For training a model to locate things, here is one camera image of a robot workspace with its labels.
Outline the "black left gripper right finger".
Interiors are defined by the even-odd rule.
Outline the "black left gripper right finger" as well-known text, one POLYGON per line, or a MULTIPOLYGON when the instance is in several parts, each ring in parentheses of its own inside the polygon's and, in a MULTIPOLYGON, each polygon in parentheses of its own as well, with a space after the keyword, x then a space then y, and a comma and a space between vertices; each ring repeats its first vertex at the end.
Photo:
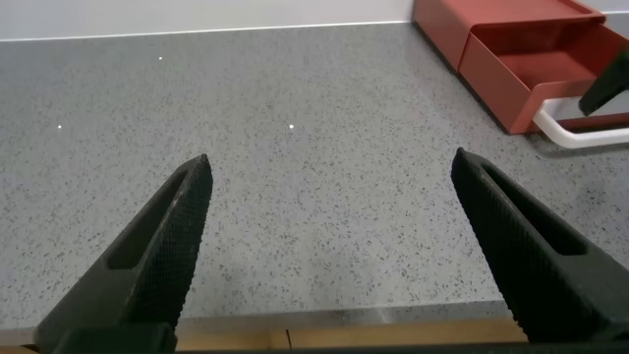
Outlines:
POLYGON ((514 319, 532 342, 628 337, 628 270, 484 157, 451 180, 514 319))

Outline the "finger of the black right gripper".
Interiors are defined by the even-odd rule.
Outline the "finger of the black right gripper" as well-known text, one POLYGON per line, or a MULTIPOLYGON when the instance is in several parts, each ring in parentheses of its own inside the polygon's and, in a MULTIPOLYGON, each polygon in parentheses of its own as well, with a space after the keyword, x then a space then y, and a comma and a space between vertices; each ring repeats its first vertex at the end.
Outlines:
POLYGON ((585 116, 590 116, 626 90, 628 50, 623 49, 582 95, 578 102, 579 109, 585 116))

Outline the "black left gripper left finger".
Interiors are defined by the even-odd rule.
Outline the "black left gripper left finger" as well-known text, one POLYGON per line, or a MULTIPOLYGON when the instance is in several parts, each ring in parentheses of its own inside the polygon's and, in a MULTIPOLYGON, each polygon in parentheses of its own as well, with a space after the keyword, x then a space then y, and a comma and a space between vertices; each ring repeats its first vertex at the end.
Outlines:
POLYGON ((42 353, 172 353, 212 193, 206 155, 180 165, 33 335, 42 353))

